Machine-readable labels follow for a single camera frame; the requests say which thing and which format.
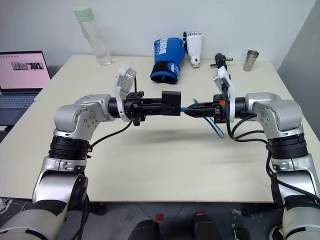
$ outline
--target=laptop screen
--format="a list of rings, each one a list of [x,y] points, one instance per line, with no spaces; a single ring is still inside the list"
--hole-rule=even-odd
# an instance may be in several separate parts
[[[40,51],[0,53],[2,91],[42,89],[49,81],[45,59]]]

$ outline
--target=red object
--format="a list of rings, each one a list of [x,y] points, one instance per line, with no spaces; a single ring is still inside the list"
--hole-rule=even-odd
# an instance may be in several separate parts
[[[205,212],[204,211],[196,211],[196,212],[194,212],[194,215],[197,215],[197,214],[205,214]]]
[[[165,215],[163,213],[157,213],[155,215],[155,219],[156,221],[163,221],[165,219]]]

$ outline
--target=black tool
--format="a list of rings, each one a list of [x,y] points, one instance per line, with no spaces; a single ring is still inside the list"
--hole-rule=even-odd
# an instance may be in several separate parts
[[[226,58],[225,55],[223,55],[222,53],[217,53],[214,56],[214,60],[215,60],[215,64],[210,64],[210,67],[217,67],[218,69],[221,68],[222,66],[225,67],[225,69],[227,70],[227,61],[233,61],[234,59],[232,57],[230,58]]]

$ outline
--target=metal cup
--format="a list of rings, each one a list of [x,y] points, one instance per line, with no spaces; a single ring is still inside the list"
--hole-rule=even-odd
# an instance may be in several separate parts
[[[243,65],[243,70],[246,72],[250,72],[252,67],[254,66],[257,57],[259,56],[259,52],[255,51],[255,50],[249,50],[246,53],[246,59]]]

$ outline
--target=laptop keyboard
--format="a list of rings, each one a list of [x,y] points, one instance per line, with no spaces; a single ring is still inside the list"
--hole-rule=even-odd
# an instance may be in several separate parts
[[[0,96],[0,109],[27,109],[35,96]]]

